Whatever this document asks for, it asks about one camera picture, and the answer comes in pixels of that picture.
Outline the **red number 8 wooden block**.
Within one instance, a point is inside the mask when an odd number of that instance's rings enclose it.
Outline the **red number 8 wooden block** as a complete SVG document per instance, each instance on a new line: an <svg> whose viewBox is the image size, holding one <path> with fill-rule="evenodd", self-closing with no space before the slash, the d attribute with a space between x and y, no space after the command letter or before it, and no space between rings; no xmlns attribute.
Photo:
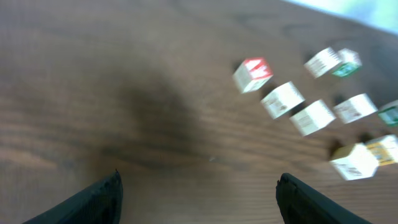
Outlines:
<svg viewBox="0 0 398 224"><path fill-rule="evenodd" d="M307 136L328 126L336 119L323 100L317 100L290 117L302 136Z"/></svg>

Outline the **red letter A wooden block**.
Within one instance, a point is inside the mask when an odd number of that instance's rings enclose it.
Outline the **red letter A wooden block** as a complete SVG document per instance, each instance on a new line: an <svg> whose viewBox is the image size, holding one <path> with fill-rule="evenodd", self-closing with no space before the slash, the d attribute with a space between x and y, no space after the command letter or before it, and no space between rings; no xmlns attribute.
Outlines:
<svg viewBox="0 0 398 224"><path fill-rule="evenodd" d="M246 58L233 74L233 80L241 93L259 90L274 73L264 57Z"/></svg>

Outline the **yellow wooden block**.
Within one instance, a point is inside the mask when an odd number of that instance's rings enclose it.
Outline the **yellow wooden block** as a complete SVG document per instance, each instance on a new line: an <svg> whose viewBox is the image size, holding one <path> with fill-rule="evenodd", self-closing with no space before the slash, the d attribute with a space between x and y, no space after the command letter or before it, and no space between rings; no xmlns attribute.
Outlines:
<svg viewBox="0 0 398 224"><path fill-rule="evenodd" d="M379 161L363 143L339 148L331 156L329 163L345 180L373 177L379 167Z"/></svg>

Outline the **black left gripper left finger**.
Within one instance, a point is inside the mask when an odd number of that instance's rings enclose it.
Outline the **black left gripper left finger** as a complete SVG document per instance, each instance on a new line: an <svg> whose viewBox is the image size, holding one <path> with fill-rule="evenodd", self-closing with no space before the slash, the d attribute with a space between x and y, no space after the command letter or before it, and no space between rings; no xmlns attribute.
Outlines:
<svg viewBox="0 0 398 224"><path fill-rule="evenodd" d="M119 224L122 203L123 184L115 171L24 224Z"/></svg>

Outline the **yellow blue letter K block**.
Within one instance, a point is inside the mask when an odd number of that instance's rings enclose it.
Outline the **yellow blue letter K block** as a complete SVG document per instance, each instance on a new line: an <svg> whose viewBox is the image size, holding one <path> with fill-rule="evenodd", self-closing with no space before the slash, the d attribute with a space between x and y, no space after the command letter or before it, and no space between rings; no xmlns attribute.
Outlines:
<svg viewBox="0 0 398 224"><path fill-rule="evenodd" d="M390 134L365 142L380 166L397 163L397 136Z"/></svg>

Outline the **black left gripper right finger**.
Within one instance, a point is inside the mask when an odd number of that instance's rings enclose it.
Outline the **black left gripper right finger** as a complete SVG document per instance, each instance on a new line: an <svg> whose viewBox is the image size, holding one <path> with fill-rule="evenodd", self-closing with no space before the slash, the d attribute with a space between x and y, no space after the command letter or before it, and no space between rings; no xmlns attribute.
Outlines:
<svg viewBox="0 0 398 224"><path fill-rule="evenodd" d="M288 224L370 224L289 173L277 181L275 196Z"/></svg>

